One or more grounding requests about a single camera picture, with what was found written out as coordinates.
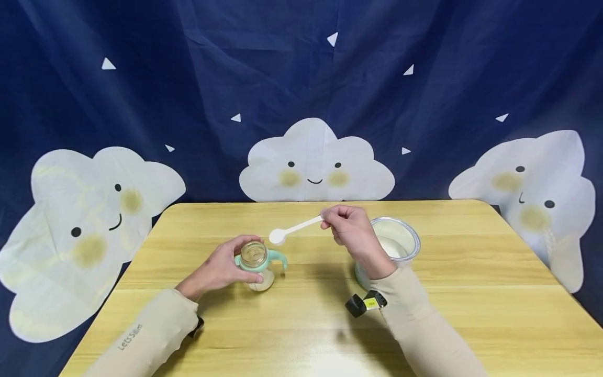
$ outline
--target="white plastic spoon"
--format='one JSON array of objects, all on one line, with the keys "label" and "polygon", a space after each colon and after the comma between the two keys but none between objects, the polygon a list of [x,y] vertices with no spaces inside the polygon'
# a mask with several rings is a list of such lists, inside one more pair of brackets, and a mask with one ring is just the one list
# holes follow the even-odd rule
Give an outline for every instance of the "white plastic spoon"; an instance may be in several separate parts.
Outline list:
[{"label": "white plastic spoon", "polygon": [[300,230],[301,228],[305,228],[308,225],[312,225],[322,220],[323,218],[321,216],[316,216],[315,218],[311,218],[310,220],[304,221],[303,223],[290,227],[289,229],[274,229],[272,232],[270,232],[268,240],[270,240],[270,242],[272,242],[274,245],[282,245],[285,242],[287,234],[293,233],[296,230]]}]

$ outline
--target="cloud mouth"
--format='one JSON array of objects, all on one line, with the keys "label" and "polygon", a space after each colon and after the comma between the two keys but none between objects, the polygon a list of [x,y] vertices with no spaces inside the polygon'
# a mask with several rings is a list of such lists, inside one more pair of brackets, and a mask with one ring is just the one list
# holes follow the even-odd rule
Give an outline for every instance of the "cloud mouth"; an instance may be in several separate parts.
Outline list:
[{"label": "cloud mouth", "polygon": [[119,214],[119,222],[113,228],[109,228],[109,232],[111,232],[112,230],[115,230],[115,229],[119,228],[120,225],[121,225],[121,214]]}]

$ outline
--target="wristwatch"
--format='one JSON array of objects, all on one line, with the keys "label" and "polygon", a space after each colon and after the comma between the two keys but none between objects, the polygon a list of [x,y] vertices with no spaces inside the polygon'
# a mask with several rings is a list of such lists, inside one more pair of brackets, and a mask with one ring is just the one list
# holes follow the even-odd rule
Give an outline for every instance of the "wristwatch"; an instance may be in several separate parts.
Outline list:
[{"label": "wristwatch", "polygon": [[197,322],[197,327],[188,334],[188,336],[191,338],[194,338],[195,335],[197,334],[197,332],[200,329],[203,329],[203,326],[205,325],[205,321],[203,320],[203,318],[199,317],[198,314],[197,314],[197,318],[199,319],[199,322]]},{"label": "wristwatch", "polygon": [[387,305],[387,300],[377,291],[368,291],[367,295],[361,299],[355,294],[346,302],[346,309],[352,317],[358,318],[369,310],[381,309]]}]

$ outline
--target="cloud decoration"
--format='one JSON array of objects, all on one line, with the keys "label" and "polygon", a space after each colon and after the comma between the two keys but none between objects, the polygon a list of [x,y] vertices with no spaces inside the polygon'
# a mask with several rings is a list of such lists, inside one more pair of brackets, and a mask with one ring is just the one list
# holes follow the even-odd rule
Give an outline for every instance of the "cloud decoration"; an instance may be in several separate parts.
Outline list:
[{"label": "cloud decoration", "polygon": [[571,292],[584,280],[580,238],[595,217],[595,187],[581,176],[576,131],[517,139],[484,153],[449,186],[453,199],[500,206],[504,219]]},{"label": "cloud decoration", "polygon": [[379,200],[395,184],[366,140],[338,139],[318,118],[302,119],[284,136],[258,142],[248,163],[239,183],[255,201]]},{"label": "cloud decoration", "polygon": [[110,147],[89,158],[42,156],[31,173],[34,205],[0,250],[0,281],[15,298],[15,335],[61,337],[101,307],[151,230],[151,219],[185,193],[173,169]]}]

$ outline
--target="baby bottle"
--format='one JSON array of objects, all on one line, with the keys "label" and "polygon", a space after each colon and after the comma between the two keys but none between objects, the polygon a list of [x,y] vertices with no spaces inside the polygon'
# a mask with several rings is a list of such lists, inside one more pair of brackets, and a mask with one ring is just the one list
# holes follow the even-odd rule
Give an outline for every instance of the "baby bottle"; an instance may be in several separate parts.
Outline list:
[{"label": "baby bottle", "polygon": [[252,291],[265,291],[274,282],[274,273],[268,268],[270,261],[279,259],[283,262],[283,269],[287,269],[287,258],[279,252],[268,250],[264,244],[252,241],[243,245],[241,255],[235,256],[235,264],[241,270],[262,275],[264,282],[248,284]]}]

